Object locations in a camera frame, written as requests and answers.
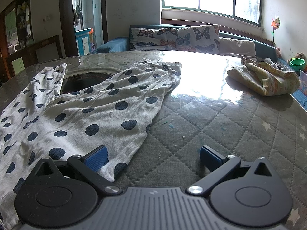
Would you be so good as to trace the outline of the green toy bowl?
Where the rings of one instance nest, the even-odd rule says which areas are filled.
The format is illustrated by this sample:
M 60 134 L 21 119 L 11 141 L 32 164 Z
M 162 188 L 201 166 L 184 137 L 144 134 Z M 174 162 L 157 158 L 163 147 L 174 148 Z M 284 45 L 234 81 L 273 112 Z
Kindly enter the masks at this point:
M 304 59 L 301 58 L 295 58 L 290 61 L 290 66 L 293 70 L 296 72 L 303 71 L 306 67 L 306 62 Z

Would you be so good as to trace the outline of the yellow folded cloth pile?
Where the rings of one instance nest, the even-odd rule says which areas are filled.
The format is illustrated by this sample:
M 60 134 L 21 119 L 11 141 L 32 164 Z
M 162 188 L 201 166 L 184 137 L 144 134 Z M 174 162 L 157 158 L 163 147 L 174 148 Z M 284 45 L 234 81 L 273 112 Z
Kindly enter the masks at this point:
M 250 88 L 261 96 L 271 97 L 295 92 L 300 81 L 294 71 L 274 68 L 267 62 L 256 62 L 242 57 L 241 64 L 231 67 L 230 78 Z

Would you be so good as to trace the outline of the grey stuffed toy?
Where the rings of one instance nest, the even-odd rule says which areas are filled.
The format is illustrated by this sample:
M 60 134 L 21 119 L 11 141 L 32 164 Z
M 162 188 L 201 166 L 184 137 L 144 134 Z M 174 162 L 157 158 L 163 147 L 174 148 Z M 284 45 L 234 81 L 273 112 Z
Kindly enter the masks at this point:
M 281 70 L 281 66 L 278 63 L 273 62 L 271 58 L 265 58 L 264 62 L 270 64 L 275 69 Z

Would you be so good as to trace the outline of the dark wooden side table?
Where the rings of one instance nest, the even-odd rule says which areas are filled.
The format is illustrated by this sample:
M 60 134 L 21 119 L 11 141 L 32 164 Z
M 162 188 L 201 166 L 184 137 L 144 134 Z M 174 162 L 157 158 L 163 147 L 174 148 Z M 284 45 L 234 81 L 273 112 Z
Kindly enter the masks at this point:
M 57 54 L 58 57 L 56 59 L 60 59 L 63 57 L 62 54 L 62 50 L 61 50 L 61 45 L 60 45 L 60 39 L 59 39 L 59 34 L 49 37 L 47 39 L 44 40 L 40 40 L 37 43 L 31 44 L 30 46 L 26 46 L 25 48 L 11 54 L 8 55 L 7 57 L 4 58 L 4 60 L 6 61 L 6 64 L 8 65 L 8 79 L 11 79 L 12 77 L 15 76 L 15 71 L 12 65 L 12 62 L 19 59 L 19 58 L 24 58 L 24 66 L 25 68 L 37 64 L 39 63 L 38 57 L 37 57 L 37 53 L 36 51 L 44 48 L 48 45 L 51 44 L 56 44 L 56 49 L 57 49 Z

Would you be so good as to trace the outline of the blue sofa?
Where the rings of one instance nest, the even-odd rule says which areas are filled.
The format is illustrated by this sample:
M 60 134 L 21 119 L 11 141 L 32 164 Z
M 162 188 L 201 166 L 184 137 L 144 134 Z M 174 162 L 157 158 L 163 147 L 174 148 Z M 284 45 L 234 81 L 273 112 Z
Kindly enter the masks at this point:
M 132 39 L 132 30 L 136 28 L 146 28 L 149 30 L 162 30 L 163 28 L 171 28 L 173 31 L 176 29 L 183 28 L 182 25 L 172 25 L 172 24 L 149 24 L 149 25 L 131 25 L 129 28 L 128 37 L 117 37 L 109 42 L 102 44 L 97 47 L 93 53 L 110 53 L 110 52 L 122 52 L 131 50 L 132 44 L 130 40 Z M 228 31 L 220 31 L 220 38 L 226 39 L 236 39 L 236 40 L 250 40 L 255 44 L 256 58 L 257 60 L 264 60 L 265 58 L 270 58 L 273 62 L 279 65 L 287 65 L 288 63 L 283 59 L 280 54 L 280 50 L 275 48 L 272 44 L 265 43 L 264 39 L 256 39 L 255 36 L 242 36 Z

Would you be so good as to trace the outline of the beige plain cushion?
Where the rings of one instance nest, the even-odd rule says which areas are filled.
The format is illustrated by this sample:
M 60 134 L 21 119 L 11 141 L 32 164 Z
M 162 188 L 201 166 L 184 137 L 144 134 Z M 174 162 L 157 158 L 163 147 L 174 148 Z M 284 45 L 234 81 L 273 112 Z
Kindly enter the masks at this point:
M 244 57 L 256 61 L 256 48 L 251 40 L 220 38 L 220 54 L 233 57 Z

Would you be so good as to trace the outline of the white navy polka dot garment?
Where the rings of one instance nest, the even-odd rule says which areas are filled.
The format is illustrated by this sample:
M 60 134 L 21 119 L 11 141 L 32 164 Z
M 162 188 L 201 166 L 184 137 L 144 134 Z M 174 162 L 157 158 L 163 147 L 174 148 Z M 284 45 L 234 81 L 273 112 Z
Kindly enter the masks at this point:
M 41 158 L 66 160 L 105 146 L 107 162 L 98 173 L 114 181 L 181 78 L 181 64 L 144 59 L 101 83 L 63 94 L 66 70 L 66 64 L 46 67 L 1 114 L 1 229 L 18 224 L 16 194 Z

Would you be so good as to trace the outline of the blue white storage cabinet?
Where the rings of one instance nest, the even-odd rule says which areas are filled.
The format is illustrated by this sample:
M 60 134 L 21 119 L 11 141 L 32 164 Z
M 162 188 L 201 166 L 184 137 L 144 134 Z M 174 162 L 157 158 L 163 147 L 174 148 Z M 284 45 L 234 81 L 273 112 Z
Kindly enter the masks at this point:
M 75 31 L 75 39 L 79 56 L 92 53 L 92 42 L 90 36 L 93 34 L 93 28 Z

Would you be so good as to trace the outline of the wooden display cabinet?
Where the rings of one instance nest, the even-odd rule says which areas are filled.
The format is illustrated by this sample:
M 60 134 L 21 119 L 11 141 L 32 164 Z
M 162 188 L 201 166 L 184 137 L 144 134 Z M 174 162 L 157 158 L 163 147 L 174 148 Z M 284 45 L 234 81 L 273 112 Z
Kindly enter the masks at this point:
M 22 61 L 14 68 L 8 59 L 32 43 L 30 0 L 13 0 L 1 12 L 1 71 L 5 80 L 24 68 Z

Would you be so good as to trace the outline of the colourful pinwheel toy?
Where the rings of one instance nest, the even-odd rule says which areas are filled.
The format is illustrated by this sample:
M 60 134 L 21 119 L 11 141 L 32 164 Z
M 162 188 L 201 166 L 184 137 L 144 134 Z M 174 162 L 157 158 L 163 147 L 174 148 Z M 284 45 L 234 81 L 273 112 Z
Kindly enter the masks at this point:
M 276 17 L 275 19 L 272 19 L 272 23 L 271 23 L 271 27 L 272 27 L 272 42 L 274 42 L 274 39 L 275 39 L 275 31 L 277 29 L 279 29 L 280 27 L 280 24 L 281 24 L 281 21 L 279 19 L 279 17 Z

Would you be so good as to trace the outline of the butterfly print cushion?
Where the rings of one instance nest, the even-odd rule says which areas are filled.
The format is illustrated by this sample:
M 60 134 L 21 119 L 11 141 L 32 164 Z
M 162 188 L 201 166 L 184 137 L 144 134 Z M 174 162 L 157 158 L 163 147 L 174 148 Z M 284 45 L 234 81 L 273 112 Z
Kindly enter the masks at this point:
M 214 24 L 183 28 L 132 28 L 130 50 L 178 50 L 220 53 L 219 26 Z

